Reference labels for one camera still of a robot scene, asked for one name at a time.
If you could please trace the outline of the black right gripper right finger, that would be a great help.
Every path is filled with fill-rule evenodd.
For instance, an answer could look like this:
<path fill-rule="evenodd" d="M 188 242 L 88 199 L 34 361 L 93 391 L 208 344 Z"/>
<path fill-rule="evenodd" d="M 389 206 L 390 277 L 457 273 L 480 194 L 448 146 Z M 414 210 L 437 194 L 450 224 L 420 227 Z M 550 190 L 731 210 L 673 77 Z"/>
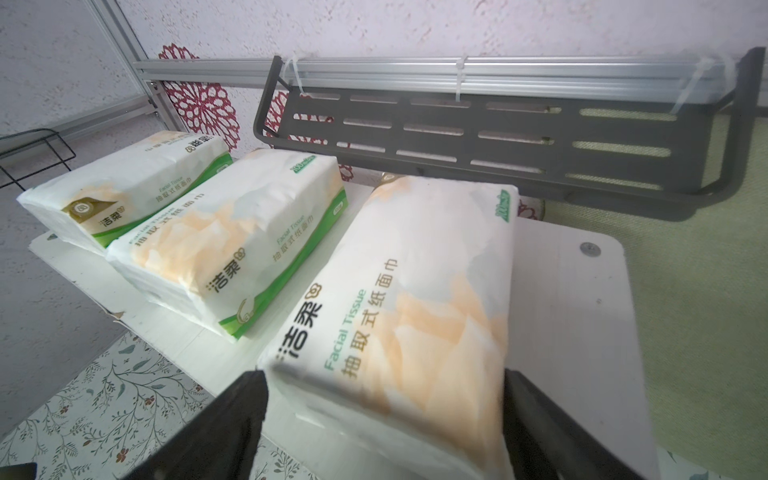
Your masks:
<path fill-rule="evenodd" d="M 504 372 L 503 436 L 517 479 L 639 479 L 519 371 Z"/>

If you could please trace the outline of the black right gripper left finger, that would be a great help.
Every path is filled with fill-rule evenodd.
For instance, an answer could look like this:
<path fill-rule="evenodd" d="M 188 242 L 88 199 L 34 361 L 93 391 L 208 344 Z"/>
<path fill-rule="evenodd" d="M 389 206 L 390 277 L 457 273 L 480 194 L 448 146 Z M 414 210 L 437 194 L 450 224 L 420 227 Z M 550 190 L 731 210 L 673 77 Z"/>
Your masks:
<path fill-rule="evenodd" d="M 266 417 L 265 374 L 247 371 L 128 479 L 247 479 Z"/>

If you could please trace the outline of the white tissue pack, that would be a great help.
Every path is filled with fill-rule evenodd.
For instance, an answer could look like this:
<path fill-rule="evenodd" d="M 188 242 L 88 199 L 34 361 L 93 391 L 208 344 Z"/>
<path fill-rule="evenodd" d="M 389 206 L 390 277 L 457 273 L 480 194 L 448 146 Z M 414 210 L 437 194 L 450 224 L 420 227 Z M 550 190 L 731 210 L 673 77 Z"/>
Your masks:
<path fill-rule="evenodd" d="M 102 254 L 232 163 L 221 137 L 164 130 L 28 189 L 17 201 L 62 241 Z"/>
<path fill-rule="evenodd" d="M 428 479 L 509 479 L 512 185 L 387 174 L 264 349 L 297 415 Z"/>
<path fill-rule="evenodd" d="M 149 302 L 237 340 L 346 206 L 336 157 L 258 149 L 113 241 L 106 260 Z"/>

